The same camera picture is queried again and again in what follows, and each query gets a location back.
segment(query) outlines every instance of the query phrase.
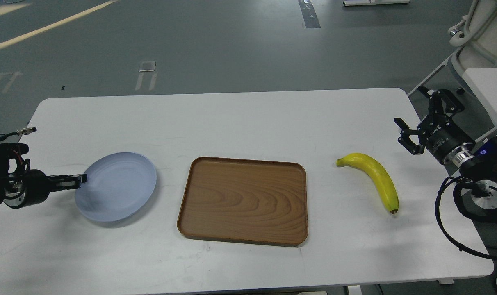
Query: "white chair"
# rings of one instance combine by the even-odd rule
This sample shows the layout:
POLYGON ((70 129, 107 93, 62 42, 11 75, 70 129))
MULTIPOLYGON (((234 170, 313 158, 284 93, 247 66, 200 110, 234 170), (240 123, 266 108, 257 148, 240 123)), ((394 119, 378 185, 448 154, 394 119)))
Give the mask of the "white chair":
POLYGON ((458 49, 411 90, 409 96, 445 66, 449 66, 453 76, 468 91, 461 78, 466 69, 497 67, 497 0, 473 0, 469 14, 448 32, 452 36, 449 43, 458 49))

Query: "light blue plate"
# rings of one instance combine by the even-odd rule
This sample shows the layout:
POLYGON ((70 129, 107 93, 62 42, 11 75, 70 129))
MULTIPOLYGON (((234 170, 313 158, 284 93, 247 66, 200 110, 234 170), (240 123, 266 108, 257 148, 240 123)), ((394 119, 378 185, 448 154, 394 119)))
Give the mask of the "light blue plate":
POLYGON ((79 211, 89 220, 113 222, 138 211, 152 195, 155 167, 136 153, 116 153, 85 171, 88 181, 75 192, 79 211))

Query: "wood grain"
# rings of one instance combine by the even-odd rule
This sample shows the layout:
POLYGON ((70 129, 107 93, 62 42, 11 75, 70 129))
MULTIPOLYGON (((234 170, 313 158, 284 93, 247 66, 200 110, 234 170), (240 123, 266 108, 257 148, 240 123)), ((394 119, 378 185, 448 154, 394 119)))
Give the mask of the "wood grain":
POLYGON ((188 238, 298 246, 307 238, 307 181, 296 163, 200 157, 178 220, 188 238))

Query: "banana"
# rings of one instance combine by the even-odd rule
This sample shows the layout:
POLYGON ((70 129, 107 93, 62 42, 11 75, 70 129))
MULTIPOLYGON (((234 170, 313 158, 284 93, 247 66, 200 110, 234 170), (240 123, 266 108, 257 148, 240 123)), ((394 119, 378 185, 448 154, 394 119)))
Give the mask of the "banana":
POLYGON ((387 211, 391 214, 398 212, 398 194, 394 188, 394 183, 385 168, 378 161, 365 154, 352 153, 338 159, 336 166, 351 166, 363 170, 374 181, 374 185, 387 211))

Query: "chair backrest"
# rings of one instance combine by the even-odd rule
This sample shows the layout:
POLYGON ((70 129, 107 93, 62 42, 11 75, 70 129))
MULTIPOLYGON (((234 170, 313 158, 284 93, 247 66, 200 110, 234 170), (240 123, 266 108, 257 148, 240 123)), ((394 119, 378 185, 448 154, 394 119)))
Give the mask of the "chair backrest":
POLYGON ((449 41, 460 47, 451 59, 456 72, 497 67, 497 0, 473 0, 462 32, 449 41))

